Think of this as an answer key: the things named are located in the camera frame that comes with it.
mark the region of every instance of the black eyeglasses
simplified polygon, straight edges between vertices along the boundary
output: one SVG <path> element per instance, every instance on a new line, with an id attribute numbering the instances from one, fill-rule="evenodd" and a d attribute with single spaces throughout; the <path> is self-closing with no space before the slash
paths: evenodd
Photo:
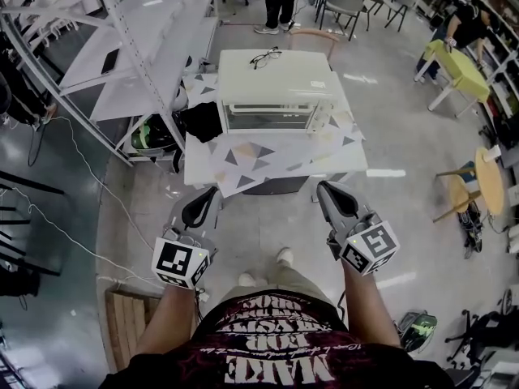
<path id="1" fill-rule="evenodd" d="M 281 51 L 277 46 L 269 49 L 267 53 L 263 55 L 258 55 L 254 59 L 252 59 L 249 63 L 254 64 L 254 69 L 261 69 L 265 65 L 267 65 L 270 59 L 278 59 L 281 56 Z"/>

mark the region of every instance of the person's arm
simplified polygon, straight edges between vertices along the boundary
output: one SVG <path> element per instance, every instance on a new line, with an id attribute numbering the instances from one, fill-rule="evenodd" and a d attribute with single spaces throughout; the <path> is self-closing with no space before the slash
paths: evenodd
<path id="1" fill-rule="evenodd" d="M 164 354 L 191 338 L 191 324 L 195 312 L 195 292 L 173 285 L 164 295 L 137 344 L 137 354 Z"/>
<path id="2" fill-rule="evenodd" d="M 478 56 L 478 63 L 481 63 L 483 61 L 483 46 L 484 46 L 485 40 L 481 37 L 478 39 L 478 45 L 476 47 L 476 55 Z"/>
<path id="3" fill-rule="evenodd" d="M 450 22 L 448 22 L 447 26 L 447 38 L 453 37 L 454 33 L 456 33 L 457 27 L 461 24 L 461 20 L 456 15 L 453 16 Z"/>
<path id="4" fill-rule="evenodd" d="M 379 343 L 400 348 L 397 329 L 376 288 L 373 274 L 361 276 L 346 261 L 341 262 L 351 333 L 363 343 Z"/>

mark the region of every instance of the smartphone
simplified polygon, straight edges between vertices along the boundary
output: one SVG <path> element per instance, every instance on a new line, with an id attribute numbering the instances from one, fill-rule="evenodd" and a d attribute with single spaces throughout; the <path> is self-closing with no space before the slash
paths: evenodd
<path id="1" fill-rule="evenodd" d="M 106 55 L 105 64 L 103 65 L 103 69 L 101 70 L 101 75 L 108 74 L 111 70 L 115 68 L 115 62 L 117 61 L 118 55 L 119 49 L 112 50 Z"/>

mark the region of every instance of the khaki pants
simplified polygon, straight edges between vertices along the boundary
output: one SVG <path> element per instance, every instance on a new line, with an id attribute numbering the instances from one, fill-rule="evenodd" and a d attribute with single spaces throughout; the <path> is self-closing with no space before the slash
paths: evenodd
<path id="1" fill-rule="evenodd" d="M 317 285 L 308 280 L 305 276 L 299 274 L 296 270 L 285 265 L 284 261 L 281 261 L 276 265 L 274 272 L 268 276 L 267 280 L 268 285 L 263 285 L 261 287 L 234 287 L 221 299 L 221 301 L 235 297 L 242 297 L 252 293 L 258 293 L 268 289 L 284 289 L 286 291 L 294 291 L 295 293 L 301 293 L 317 298 L 333 306 L 332 302 L 328 300 Z"/>

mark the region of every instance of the wooden crate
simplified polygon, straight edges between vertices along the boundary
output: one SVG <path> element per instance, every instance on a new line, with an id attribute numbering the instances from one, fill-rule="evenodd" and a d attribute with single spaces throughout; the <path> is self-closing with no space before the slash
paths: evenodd
<path id="1" fill-rule="evenodd" d="M 107 290 L 106 317 L 117 370 L 135 355 L 137 342 L 158 307 L 159 298 Z"/>

